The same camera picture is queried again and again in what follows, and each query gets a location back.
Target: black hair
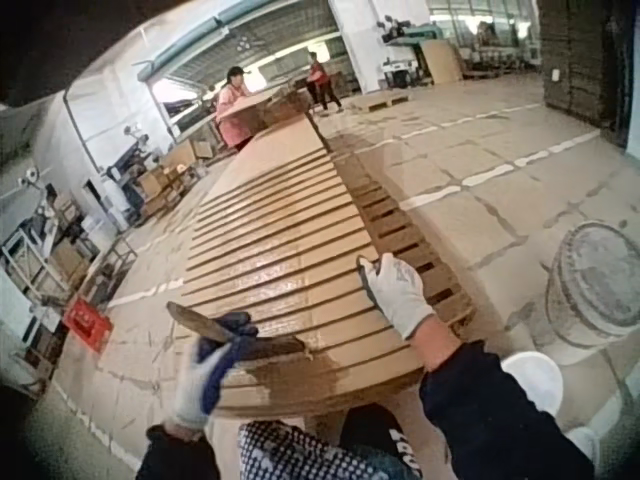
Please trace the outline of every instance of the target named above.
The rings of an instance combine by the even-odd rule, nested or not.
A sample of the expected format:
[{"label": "black hair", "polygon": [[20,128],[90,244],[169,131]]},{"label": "black hair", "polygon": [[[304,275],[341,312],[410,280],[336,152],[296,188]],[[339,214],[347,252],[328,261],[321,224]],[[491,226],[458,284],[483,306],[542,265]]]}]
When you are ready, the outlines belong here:
[{"label": "black hair", "polygon": [[237,77],[238,75],[244,75],[242,67],[238,67],[237,65],[235,67],[231,67],[227,72],[227,84],[231,84],[231,77]]}]

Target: gloved hand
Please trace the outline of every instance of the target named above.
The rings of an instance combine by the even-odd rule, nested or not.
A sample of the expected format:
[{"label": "gloved hand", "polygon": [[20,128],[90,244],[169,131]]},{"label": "gloved hand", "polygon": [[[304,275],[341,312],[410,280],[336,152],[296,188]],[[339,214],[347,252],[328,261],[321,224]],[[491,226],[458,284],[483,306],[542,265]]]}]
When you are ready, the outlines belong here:
[{"label": "gloved hand", "polygon": [[402,338],[411,338],[420,323],[434,314],[422,291],[418,272],[391,253],[382,255],[379,268],[359,257],[358,272],[371,301],[382,311]]},{"label": "gloved hand", "polygon": [[220,400],[220,384],[233,364],[242,359],[258,329],[246,312],[229,313],[220,325],[237,335],[221,345],[200,337],[185,355],[176,390],[172,421],[192,430],[202,430]]}]

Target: worker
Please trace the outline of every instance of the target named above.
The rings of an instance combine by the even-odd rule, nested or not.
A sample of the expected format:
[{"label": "worker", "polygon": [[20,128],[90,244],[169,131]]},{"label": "worker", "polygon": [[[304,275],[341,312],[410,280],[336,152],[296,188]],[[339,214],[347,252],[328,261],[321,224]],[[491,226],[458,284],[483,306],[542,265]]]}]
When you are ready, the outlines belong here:
[{"label": "worker", "polygon": [[229,147],[241,151],[253,138],[251,130],[238,116],[220,118],[241,97],[248,97],[251,93],[244,84],[244,70],[241,67],[231,67],[227,72],[227,83],[218,96],[216,105],[216,123],[220,134]]},{"label": "worker", "polygon": [[[379,266],[358,262],[367,294],[424,363],[424,414],[444,434],[458,478],[594,477],[589,459],[527,399],[499,358],[482,342],[462,343],[438,319],[416,270],[388,253]],[[224,346],[199,340],[179,377],[172,416],[147,432],[151,444],[138,479],[220,478],[202,432],[223,377],[257,334],[246,318],[225,326],[238,339]],[[339,447],[281,422],[245,425],[239,446],[247,480],[422,478],[397,421],[378,405],[347,414]]]},{"label": "worker", "polygon": [[307,82],[315,83],[317,96],[320,99],[322,108],[325,112],[328,110],[326,98],[328,96],[329,100],[338,106],[338,113],[342,112],[342,103],[340,103],[336,94],[333,93],[331,79],[322,64],[318,61],[318,54],[316,52],[309,52],[309,57],[311,58],[311,72],[309,73],[309,77],[307,77]]}]

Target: factory floor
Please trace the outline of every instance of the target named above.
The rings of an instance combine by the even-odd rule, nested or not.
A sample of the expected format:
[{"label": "factory floor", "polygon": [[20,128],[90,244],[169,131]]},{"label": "factory floor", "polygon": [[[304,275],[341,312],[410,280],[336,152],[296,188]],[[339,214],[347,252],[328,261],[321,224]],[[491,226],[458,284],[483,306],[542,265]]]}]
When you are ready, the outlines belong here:
[{"label": "factory floor", "polygon": [[[532,350],[525,319],[544,294],[563,235],[598,219],[640,242],[640,170],[592,126],[545,108],[536,75],[410,94],[408,103],[373,113],[318,116],[320,130],[336,157],[360,157],[456,271],[478,307],[464,335],[485,339],[502,356]],[[92,355],[70,335],[55,372],[48,395],[72,413],[59,414],[110,450],[118,472],[124,463],[134,475],[146,428],[170,408],[187,332],[165,304],[179,298],[196,207],[229,161],[213,166],[173,212],[131,232],[139,258],[107,312],[115,328],[105,351]],[[564,431],[587,425],[603,439],[605,472],[638,440],[638,345],[635,334],[562,368],[558,423]],[[382,403],[396,413],[428,478],[455,478],[415,391]],[[339,415],[292,421],[331,436]],[[238,478],[240,423],[220,419],[208,431],[229,480]],[[109,472],[85,478],[124,478]]]}]

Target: checkered fabric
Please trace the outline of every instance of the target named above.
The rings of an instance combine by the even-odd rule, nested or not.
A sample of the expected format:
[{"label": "checkered fabric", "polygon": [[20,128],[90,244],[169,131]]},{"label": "checkered fabric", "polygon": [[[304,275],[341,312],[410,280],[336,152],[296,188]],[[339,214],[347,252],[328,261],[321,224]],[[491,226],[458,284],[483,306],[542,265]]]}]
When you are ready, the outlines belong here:
[{"label": "checkered fabric", "polygon": [[352,453],[282,422],[240,429],[243,480],[389,480]]}]

